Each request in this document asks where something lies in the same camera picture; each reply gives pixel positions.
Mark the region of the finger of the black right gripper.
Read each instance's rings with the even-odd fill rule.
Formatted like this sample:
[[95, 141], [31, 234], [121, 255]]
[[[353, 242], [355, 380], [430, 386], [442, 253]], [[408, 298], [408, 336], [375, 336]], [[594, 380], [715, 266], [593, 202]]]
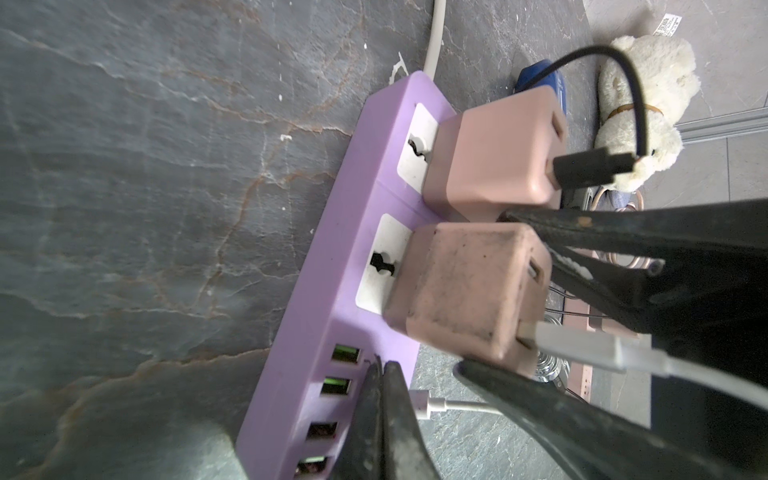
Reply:
[[640, 212], [517, 206], [555, 284], [625, 327], [654, 336], [767, 322], [767, 202]]

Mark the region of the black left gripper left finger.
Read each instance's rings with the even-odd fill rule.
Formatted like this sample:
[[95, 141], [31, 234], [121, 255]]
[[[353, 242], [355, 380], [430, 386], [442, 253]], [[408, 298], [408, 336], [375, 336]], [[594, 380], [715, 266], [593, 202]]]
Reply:
[[334, 479], [438, 479], [401, 366], [369, 363], [350, 427], [332, 468]]

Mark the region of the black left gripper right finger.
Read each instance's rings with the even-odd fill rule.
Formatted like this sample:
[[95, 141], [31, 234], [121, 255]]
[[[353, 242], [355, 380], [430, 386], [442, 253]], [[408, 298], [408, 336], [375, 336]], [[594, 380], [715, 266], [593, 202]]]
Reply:
[[536, 440], [572, 479], [760, 479], [543, 383], [475, 360], [454, 376]]

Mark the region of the purple power strip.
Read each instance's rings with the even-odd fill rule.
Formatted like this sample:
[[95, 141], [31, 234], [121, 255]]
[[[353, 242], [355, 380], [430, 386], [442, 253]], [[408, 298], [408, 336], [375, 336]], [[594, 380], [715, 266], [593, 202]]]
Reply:
[[366, 100], [236, 441], [249, 478], [327, 478], [368, 367], [412, 376], [419, 345], [382, 308], [410, 235], [436, 221], [421, 186], [452, 115], [423, 72]]

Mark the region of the pink USB charger front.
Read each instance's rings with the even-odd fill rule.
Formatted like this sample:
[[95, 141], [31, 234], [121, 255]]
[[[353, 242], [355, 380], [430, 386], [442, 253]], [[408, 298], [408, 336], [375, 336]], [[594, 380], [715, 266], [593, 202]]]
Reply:
[[524, 223], [443, 222], [410, 237], [382, 316], [443, 352], [533, 376], [518, 330], [544, 318], [552, 258]]

